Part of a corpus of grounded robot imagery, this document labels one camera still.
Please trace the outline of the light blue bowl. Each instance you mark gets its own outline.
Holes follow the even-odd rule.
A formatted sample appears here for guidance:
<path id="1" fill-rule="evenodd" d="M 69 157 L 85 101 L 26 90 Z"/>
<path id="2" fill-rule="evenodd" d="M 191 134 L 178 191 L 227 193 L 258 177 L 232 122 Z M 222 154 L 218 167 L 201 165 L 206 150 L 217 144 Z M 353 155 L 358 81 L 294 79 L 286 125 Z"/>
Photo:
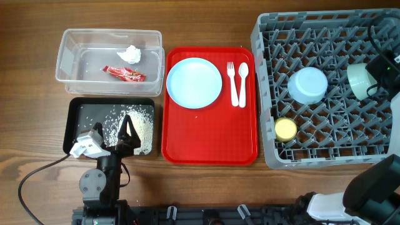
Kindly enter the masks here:
<path id="1" fill-rule="evenodd" d="M 288 81 L 289 95 L 298 103 L 315 104 L 323 99 L 328 88 L 326 75 L 315 67 L 295 72 Z"/>

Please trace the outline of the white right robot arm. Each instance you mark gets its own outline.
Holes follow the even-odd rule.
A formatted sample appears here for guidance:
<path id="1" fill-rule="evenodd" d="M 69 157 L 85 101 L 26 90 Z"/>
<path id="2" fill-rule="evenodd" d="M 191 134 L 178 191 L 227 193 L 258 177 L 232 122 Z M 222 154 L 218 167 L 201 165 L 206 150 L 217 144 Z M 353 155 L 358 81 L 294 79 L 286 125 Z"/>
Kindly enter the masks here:
<path id="1" fill-rule="evenodd" d="M 387 91 L 392 112 L 389 149 L 394 154 L 356 176 L 344 192 L 311 194 L 304 203 L 310 224 L 399 224 L 399 56 L 392 50 L 382 50 L 371 33 L 373 25 L 386 18 L 374 18 L 367 28 L 367 38 L 377 52 L 364 71 L 376 81 L 375 87 Z"/>

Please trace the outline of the green bowl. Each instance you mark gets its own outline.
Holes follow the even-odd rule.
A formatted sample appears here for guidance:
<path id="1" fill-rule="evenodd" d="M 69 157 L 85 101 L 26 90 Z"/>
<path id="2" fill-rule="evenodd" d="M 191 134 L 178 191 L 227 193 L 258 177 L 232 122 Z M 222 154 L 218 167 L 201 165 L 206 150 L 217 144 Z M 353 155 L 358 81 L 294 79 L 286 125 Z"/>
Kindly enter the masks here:
<path id="1" fill-rule="evenodd" d="M 373 96 L 378 90 L 377 81 L 366 69 L 366 63 L 350 64 L 347 67 L 347 79 L 355 97 L 362 101 Z"/>

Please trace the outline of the light blue plate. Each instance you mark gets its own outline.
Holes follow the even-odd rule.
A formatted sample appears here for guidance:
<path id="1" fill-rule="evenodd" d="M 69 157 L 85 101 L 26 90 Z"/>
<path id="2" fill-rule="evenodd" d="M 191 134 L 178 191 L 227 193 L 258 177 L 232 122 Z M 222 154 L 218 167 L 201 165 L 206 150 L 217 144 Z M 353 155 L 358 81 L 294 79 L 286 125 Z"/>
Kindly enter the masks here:
<path id="1" fill-rule="evenodd" d="M 187 109 L 212 104 L 223 86 L 221 73 L 210 61 L 190 57 L 176 63 L 168 72 L 166 88 L 170 98 Z"/>

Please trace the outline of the red snack wrapper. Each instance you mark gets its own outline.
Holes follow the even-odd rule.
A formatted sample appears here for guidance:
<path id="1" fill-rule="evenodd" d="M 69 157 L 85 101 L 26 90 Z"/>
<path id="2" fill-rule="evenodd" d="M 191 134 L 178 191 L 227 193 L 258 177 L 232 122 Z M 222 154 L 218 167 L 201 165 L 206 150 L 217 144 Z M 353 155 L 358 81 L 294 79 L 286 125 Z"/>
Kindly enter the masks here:
<path id="1" fill-rule="evenodd" d="M 133 71 L 128 67 L 105 66 L 102 70 L 115 78 L 127 82 L 143 82 L 146 78 L 145 74 Z"/>

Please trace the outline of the yellow plastic cup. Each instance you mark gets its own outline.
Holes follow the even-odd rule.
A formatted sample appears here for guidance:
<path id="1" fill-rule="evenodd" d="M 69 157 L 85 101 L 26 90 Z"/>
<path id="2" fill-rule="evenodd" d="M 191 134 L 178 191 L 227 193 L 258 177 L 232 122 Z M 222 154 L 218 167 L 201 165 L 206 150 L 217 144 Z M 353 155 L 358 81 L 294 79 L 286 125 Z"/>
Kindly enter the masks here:
<path id="1" fill-rule="evenodd" d="M 281 142 L 288 142 L 294 139 L 298 133 L 296 123 L 286 117 L 281 117 L 275 121 L 276 139 Z"/>

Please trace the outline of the cream plastic spoon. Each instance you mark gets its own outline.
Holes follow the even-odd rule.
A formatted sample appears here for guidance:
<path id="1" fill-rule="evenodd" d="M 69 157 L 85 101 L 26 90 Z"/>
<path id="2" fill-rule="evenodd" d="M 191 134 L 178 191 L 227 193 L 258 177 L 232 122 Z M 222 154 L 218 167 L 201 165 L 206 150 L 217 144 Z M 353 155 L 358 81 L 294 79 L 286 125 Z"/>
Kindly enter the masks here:
<path id="1" fill-rule="evenodd" d="M 241 88 L 239 94 L 239 107 L 246 107 L 246 78 L 249 74 L 249 66 L 246 62 L 242 62 L 239 66 L 239 75 L 241 77 Z"/>

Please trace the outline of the rice food waste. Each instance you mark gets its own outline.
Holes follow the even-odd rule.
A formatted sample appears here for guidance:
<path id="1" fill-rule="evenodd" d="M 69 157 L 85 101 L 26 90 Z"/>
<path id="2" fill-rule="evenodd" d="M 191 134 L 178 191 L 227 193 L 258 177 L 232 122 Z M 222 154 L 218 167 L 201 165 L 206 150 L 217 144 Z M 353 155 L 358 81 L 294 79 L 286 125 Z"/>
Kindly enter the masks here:
<path id="1" fill-rule="evenodd" d="M 154 107 L 143 104 L 83 104 L 77 114 L 76 135 L 102 124 L 104 144 L 115 146 L 118 132 L 125 115 L 129 115 L 141 147 L 134 150 L 134 155 L 148 155 L 153 149 Z"/>

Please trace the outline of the white napkin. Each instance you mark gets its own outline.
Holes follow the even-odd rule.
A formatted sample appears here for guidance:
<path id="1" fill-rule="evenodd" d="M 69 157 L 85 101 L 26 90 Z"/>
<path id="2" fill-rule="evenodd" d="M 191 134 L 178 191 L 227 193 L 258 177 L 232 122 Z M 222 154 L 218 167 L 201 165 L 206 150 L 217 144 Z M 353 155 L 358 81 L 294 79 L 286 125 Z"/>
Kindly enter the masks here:
<path id="1" fill-rule="evenodd" d="M 124 52 L 118 52 L 117 55 L 129 64 L 136 64 L 141 60 L 141 50 L 133 45 L 130 45 Z"/>

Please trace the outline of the pink plastic fork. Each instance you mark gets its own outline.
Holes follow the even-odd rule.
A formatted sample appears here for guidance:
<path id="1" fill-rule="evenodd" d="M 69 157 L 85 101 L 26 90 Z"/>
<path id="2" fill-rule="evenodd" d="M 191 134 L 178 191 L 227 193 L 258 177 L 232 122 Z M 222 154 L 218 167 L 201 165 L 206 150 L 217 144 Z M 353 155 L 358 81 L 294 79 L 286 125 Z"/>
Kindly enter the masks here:
<path id="1" fill-rule="evenodd" d="M 236 90 L 236 83 L 235 83 L 235 69 L 234 69 L 234 63 L 233 62 L 228 62 L 227 63 L 227 75 L 230 78 L 230 85 L 231 85 L 231 104 L 234 107 L 237 107 L 239 105 L 239 100 L 238 100 L 238 94 Z"/>

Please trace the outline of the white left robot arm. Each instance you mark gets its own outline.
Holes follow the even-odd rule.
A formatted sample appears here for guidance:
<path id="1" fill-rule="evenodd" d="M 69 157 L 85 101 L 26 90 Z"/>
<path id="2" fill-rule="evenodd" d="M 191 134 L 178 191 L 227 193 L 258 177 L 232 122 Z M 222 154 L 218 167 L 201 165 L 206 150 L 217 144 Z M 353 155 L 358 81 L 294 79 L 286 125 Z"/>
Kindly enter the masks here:
<path id="1" fill-rule="evenodd" d="M 77 158 L 85 155 L 96 160 L 96 168 L 86 171 L 79 180 L 84 208 L 74 213 L 73 224 L 138 224 L 138 218 L 126 200 L 120 200 L 121 173 L 126 166 L 122 159 L 134 155 L 141 140 L 131 117 L 125 115 L 117 134 L 117 144 L 104 144 L 103 125 L 97 122 L 88 132 L 81 133 L 71 149 Z"/>

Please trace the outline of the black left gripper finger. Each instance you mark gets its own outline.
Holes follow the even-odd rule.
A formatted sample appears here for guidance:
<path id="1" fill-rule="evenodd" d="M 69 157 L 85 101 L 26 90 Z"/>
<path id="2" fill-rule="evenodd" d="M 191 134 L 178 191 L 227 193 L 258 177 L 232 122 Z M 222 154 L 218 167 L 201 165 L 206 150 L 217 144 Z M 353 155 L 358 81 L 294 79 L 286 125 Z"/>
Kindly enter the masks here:
<path id="1" fill-rule="evenodd" d="M 104 141 L 104 136 L 103 136 L 103 125 L 100 122 L 96 122 L 94 126 L 92 127 L 93 130 L 93 137 L 96 140 L 96 142 L 101 146 Z"/>
<path id="2" fill-rule="evenodd" d="M 141 140 L 134 128 L 130 115 L 126 114 L 122 120 L 117 138 L 124 144 L 140 144 Z"/>

